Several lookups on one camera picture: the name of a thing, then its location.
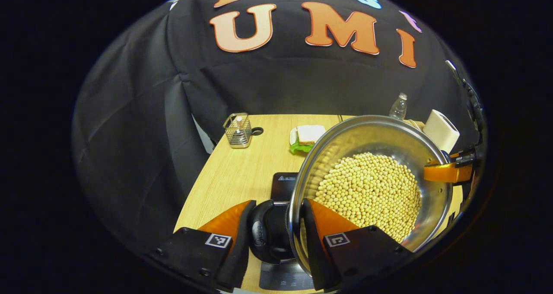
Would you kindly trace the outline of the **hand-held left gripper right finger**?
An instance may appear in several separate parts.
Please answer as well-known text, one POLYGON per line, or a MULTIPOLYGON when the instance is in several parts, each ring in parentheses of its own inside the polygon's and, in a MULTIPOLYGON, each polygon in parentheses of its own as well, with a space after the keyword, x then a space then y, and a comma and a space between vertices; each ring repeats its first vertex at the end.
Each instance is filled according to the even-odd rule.
POLYGON ((302 202, 308 264, 316 290, 352 291, 392 275, 413 253, 375 225, 358 227, 330 208, 302 202))

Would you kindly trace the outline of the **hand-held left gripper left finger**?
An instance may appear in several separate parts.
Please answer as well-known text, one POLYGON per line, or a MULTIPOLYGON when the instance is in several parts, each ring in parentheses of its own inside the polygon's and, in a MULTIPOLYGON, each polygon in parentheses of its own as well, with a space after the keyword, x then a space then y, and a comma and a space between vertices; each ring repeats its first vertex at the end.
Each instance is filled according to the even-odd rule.
POLYGON ((255 206, 255 200, 247 200, 200 228, 177 229, 147 258, 157 268, 202 292, 233 292, 241 288, 247 270, 247 218, 255 206))

